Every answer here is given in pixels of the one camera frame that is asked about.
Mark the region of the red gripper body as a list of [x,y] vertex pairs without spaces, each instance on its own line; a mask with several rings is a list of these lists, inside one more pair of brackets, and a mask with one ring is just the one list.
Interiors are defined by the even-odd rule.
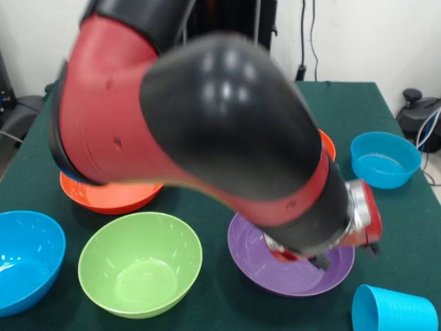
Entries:
[[353,246],[364,249],[369,243],[378,244],[382,236],[382,221],[372,189],[361,179],[347,181],[345,186],[349,197],[349,225],[335,241],[323,244],[317,252],[300,254],[271,239],[271,255],[283,262],[301,259],[311,261],[313,256],[334,248]]

